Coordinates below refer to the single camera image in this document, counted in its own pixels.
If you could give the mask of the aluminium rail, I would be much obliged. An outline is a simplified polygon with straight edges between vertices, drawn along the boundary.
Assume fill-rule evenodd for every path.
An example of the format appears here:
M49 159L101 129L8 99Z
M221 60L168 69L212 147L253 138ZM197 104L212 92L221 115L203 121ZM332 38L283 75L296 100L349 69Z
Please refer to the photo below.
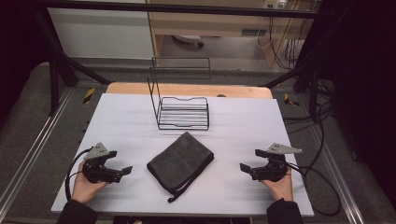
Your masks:
M317 129L314 129L312 133L315 136L318 145L322 148L321 158L323 159L335 188L338 190L341 204L343 205L343 209L346 213L349 223L364 224L364 218L361 214L361 211L357 206L352 193L349 190L347 182L344 179L334 157L332 156L329 147L326 143L323 143L323 145L320 144L322 134Z
M43 147L46 145L52 130L56 126L60 116L64 112L71 95L74 93L73 88L67 88L61 96L60 105L55 110L54 114L49 116L40 130L38 136L36 137L35 141L29 148L29 151L23 158L20 166L18 167L17 172L10 180L7 188L0 196L0 222L5 218L10 206L13 204L15 198L17 197L21 187L26 180L27 176L29 175L32 167L35 164L35 161L39 157Z

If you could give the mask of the person's left hand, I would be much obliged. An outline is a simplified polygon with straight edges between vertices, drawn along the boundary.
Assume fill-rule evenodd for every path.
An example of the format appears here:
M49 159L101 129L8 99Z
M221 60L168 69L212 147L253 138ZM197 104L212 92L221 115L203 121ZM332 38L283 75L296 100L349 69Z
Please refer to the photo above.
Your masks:
M71 199L86 204L97 192L107 186L107 182L91 183L82 173L83 165L83 161L78 165L78 174L75 178Z

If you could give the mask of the person's right hand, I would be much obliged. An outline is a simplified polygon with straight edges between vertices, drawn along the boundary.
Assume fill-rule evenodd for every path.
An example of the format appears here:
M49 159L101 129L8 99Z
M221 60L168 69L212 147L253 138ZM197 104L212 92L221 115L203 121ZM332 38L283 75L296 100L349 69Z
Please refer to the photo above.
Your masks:
M281 199L286 202L293 201L291 169L288 169L286 174L276 182L262 180L262 183L270 190L275 201L279 201Z

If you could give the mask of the white power strip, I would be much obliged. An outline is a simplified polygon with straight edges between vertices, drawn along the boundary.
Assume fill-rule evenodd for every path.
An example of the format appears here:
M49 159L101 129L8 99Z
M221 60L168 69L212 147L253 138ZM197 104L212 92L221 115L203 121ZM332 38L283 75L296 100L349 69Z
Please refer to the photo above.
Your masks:
M287 3L288 0L264 0L263 7L268 9L282 9Z

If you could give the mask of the black curtain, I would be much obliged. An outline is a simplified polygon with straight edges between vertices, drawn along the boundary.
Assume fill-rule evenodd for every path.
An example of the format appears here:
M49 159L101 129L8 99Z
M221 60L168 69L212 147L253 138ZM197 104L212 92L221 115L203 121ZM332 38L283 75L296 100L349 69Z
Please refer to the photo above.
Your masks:
M0 126L18 101L30 72L47 60L46 44L29 0L0 0Z
M332 16L312 24L302 54L320 40L349 141L396 208L396 0L321 0Z

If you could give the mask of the wooden desk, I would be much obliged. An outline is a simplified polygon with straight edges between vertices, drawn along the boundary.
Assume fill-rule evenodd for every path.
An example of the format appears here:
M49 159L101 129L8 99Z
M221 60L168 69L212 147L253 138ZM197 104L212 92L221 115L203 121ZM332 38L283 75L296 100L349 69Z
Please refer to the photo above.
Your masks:
M264 0L146 0L149 4L193 5L209 7L263 7ZM316 11L320 0L288 0L284 10ZM286 40L303 40L310 29L309 19L265 18L234 15L161 13L148 14L152 35L156 37L154 51L162 52L159 39L166 35L204 35L253 37L270 67L282 56Z

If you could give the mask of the white cabinet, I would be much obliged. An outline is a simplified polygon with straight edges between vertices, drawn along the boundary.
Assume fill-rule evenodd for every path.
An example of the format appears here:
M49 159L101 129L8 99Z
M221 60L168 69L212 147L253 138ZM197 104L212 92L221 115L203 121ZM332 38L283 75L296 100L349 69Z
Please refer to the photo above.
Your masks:
M74 58L149 59L149 18L143 12L50 8L64 52Z

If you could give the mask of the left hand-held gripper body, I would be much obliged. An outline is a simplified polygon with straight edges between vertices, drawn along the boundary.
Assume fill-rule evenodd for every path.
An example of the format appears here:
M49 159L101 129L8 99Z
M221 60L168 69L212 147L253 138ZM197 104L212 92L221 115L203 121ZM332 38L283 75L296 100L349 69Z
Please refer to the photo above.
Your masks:
M91 183L98 182L120 182L121 170L106 168L109 150L102 143L97 143L84 157L82 173Z

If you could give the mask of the office chair base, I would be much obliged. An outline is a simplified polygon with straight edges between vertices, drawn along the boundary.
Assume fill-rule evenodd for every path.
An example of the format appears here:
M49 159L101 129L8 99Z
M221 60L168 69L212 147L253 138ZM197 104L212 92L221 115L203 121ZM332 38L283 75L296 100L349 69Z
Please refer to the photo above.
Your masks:
M198 48L202 48L205 45L199 35L174 35L174 38L185 43L193 44Z

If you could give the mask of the yellow black tape strip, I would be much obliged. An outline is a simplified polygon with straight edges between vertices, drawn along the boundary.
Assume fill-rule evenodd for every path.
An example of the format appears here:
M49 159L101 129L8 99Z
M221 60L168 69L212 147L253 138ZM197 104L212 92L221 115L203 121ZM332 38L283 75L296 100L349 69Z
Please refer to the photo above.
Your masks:
M287 105L300 106L298 102L293 102L287 93L284 93L284 103Z
M88 91L87 91L87 93L86 93L86 95L84 97L84 100L83 100L83 104L84 105L88 104L90 102L95 90L96 90L96 88L89 88L88 89Z

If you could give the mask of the black wire rack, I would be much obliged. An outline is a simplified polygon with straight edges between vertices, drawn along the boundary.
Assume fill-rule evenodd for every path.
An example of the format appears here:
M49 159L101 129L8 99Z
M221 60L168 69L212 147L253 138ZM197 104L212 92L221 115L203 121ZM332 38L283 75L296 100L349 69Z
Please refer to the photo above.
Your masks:
M208 80L211 78L210 59L206 57L153 57L148 91L160 130L209 129L209 104L204 96L165 93L165 84Z

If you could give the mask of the black horizontal frame bar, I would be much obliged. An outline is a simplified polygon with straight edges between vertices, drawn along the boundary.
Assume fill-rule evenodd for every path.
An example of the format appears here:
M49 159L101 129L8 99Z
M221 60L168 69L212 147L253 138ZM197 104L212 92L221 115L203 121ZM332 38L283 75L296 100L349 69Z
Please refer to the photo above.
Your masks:
M245 7L209 7L209 6L189 6L189 5L72 1L72 0L35 0L35 2L42 7L92 9L92 10L213 14L213 15L235 15L235 16L251 16L251 17L272 17L272 18L297 18L297 19L319 19L319 18L326 18L329 16L329 13L315 12L315 11L258 9L258 8L245 8Z

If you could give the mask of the dark grey cloth pouch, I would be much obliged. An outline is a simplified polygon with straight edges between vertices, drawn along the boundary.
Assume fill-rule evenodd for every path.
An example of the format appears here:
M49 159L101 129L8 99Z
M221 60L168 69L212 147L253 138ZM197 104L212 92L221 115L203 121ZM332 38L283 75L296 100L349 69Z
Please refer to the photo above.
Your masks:
M179 198L214 160L214 153L190 133L184 132L163 152L155 156L147 168L171 197L169 203Z

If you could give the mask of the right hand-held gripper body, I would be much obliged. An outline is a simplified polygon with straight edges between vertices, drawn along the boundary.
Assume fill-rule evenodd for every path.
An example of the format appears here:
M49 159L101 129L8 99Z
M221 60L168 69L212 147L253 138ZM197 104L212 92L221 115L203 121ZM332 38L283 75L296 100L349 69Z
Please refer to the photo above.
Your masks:
M280 180L288 171L286 154L297 154L303 151L299 148L288 147L278 143L273 143L266 150L269 153L267 164L262 167L250 169L253 180L270 180L276 182Z

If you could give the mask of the black metal stand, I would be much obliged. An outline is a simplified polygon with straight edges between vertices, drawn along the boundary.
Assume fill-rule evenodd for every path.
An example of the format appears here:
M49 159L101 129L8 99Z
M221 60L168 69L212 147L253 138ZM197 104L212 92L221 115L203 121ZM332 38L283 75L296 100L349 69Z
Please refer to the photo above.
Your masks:
M51 116L55 114L60 106L59 78L63 80L66 87L76 87L78 78L75 74L75 70L78 70L101 84L106 85L111 83L110 80L99 76L66 55L51 22L50 14L46 9L35 9L33 16L45 38L45 44L48 46L51 102L49 114Z
M314 121L318 122L317 114L317 99L318 99L318 65L311 62L305 62L298 65L287 74L282 75L266 84L263 84L264 88L272 89L276 85L292 78L297 77L294 83L293 89L296 93L301 93L306 89L309 89L309 117Z

